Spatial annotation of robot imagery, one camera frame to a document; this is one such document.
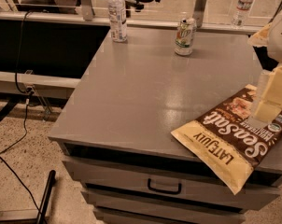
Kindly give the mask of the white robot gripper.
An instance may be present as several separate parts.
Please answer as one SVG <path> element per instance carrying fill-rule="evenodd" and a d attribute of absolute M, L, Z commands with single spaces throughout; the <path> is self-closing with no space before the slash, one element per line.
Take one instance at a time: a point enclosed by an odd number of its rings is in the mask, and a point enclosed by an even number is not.
<path fill-rule="evenodd" d="M 282 110 L 282 10 L 272 23 L 263 26 L 247 43 L 257 48 L 268 46 L 268 56 L 280 62 L 272 72 L 261 72 L 251 109 L 253 119 L 269 123 Z"/>

